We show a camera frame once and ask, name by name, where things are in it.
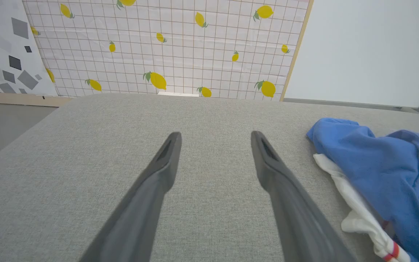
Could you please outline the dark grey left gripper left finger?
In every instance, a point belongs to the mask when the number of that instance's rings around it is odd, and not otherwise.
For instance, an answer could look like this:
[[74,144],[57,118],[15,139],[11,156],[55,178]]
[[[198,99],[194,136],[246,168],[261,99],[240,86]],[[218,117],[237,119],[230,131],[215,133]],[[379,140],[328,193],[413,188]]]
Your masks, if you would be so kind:
[[170,133],[92,240],[81,262],[148,262],[165,194],[176,179],[182,145]]

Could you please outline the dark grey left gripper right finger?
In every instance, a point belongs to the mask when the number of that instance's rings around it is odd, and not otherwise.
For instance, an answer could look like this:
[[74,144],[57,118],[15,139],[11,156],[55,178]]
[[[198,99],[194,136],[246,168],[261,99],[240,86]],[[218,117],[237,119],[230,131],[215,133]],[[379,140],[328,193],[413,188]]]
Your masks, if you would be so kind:
[[316,203],[260,131],[251,132],[257,178],[269,194],[286,262],[354,262]]

